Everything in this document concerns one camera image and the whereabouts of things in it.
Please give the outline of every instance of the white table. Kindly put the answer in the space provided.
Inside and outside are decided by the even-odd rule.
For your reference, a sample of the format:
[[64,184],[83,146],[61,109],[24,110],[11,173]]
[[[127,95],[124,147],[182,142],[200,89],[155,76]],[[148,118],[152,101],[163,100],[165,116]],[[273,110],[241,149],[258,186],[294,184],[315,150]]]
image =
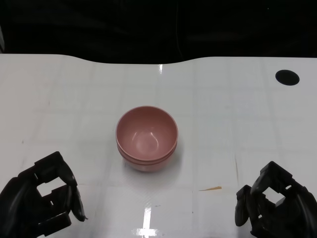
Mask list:
[[[278,83],[281,69],[296,72],[299,84]],[[0,189],[60,151],[89,220],[71,215],[73,224],[50,237],[252,237],[250,223],[234,224],[235,193],[269,161],[317,197],[316,69],[317,59],[119,65],[0,55]],[[115,145],[118,119],[140,105],[163,108],[179,127],[175,160],[155,174],[126,166]],[[214,186],[222,189],[199,191]]]

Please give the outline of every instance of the stacked bowls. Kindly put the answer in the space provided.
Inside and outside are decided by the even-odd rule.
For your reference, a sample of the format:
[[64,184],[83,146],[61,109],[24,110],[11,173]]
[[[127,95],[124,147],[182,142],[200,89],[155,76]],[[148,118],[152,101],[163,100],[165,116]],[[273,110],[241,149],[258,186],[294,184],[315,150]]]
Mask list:
[[121,117],[115,135],[118,151],[131,167],[155,172],[170,162],[178,130],[170,114],[160,108],[142,106]]

